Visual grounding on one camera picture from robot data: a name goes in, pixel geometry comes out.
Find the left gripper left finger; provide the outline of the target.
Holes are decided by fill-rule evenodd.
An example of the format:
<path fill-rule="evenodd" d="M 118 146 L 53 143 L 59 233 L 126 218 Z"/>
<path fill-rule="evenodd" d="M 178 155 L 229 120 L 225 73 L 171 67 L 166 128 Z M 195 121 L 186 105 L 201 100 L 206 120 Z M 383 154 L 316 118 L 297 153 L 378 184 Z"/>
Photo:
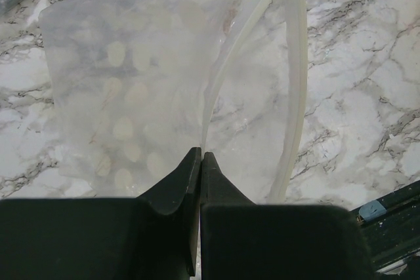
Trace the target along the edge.
<path fill-rule="evenodd" d="M 201 150 L 138 197 L 4 199 L 2 279 L 189 279 Z"/>

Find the clear zip top bag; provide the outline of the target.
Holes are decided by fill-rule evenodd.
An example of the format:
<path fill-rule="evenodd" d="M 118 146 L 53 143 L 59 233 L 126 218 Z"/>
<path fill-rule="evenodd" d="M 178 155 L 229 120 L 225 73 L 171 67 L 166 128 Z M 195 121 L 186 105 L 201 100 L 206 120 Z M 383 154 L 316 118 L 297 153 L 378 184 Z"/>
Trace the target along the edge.
<path fill-rule="evenodd" d="M 250 200 L 284 200 L 305 114 L 305 0 L 65 0 L 39 25 L 61 175 L 139 195 L 197 147 Z"/>

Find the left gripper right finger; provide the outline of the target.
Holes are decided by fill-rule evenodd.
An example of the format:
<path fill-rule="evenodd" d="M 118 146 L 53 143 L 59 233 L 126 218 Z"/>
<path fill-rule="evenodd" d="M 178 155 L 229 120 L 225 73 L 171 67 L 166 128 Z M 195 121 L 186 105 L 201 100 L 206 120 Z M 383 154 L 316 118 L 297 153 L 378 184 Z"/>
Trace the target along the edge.
<path fill-rule="evenodd" d="M 206 153 L 201 180 L 203 279 L 374 279 L 349 211 L 325 205 L 258 205 Z"/>

